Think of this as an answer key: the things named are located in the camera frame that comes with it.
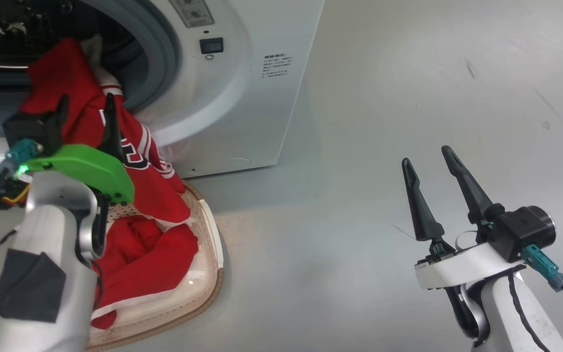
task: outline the yellow wire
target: yellow wire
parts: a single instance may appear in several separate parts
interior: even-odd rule
[[[3,200],[6,200],[7,202],[11,202],[11,203],[15,203],[15,204],[16,204],[16,203],[18,203],[18,202],[27,194],[27,192],[29,192],[29,185],[27,185],[27,186],[25,187],[25,189],[23,190],[23,192],[21,192],[21,194],[19,194],[19,195],[17,196],[17,198],[10,199],[10,198],[8,198],[8,197],[3,197],[2,199],[3,199]]]

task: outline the red fabric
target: red fabric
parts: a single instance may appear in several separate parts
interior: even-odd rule
[[[188,272],[196,252],[197,237],[188,225],[163,234],[153,219],[118,219],[108,234],[106,253],[97,261],[104,275],[99,308],[174,289]],[[92,326],[107,329],[115,319],[116,312],[112,311],[94,319]]]
[[[64,94],[70,98],[69,116],[63,129],[65,143],[98,147],[103,137],[103,107],[106,98],[94,77],[80,43],[62,40],[27,70],[32,93],[21,107],[26,113],[55,110]],[[190,210],[176,192],[185,187],[169,163],[161,160],[147,127],[121,106],[124,98],[115,95],[123,136],[124,163],[136,187],[134,206],[139,212],[159,220],[181,223]]]

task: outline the robotic arm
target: robotic arm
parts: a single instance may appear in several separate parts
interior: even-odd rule
[[[0,164],[0,209],[10,207],[4,196],[25,185],[19,173],[33,176],[25,218],[4,238],[13,243],[0,278],[0,352],[85,349],[98,282],[92,265],[105,250],[108,208],[133,202],[114,96],[97,149],[63,145],[67,110],[64,97],[56,112],[4,123],[11,149]]]
[[[442,147],[449,171],[456,177],[477,226],[477,245],[455,250],[442,239],[420,192],[409,159],[402,162],[405,187],[417,241],[431,241],[429,255],[415,266],[424,289],[443,289],[462,332],[473,340],[474,352],[563,352],[563,339],[540,303],[518,274],[530,265],[563,290],[563,274],[541,248],[552,245],[556,228],[536,206],[506,212],[492,203],[451,147]]]

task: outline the green plastic bracket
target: green plastic bracket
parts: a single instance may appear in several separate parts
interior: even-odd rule
[[[100,190],[114,203],[134,202],[134,183],[119,160],[85,144],[64,145],[53,156],[25,163],[29,172],[58,170]]]

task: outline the washing machine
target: washing machine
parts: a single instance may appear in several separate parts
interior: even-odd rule
[[[1,123],[59,38],[103,66],[183,178],[275,165],[324,0],[0,0]]]

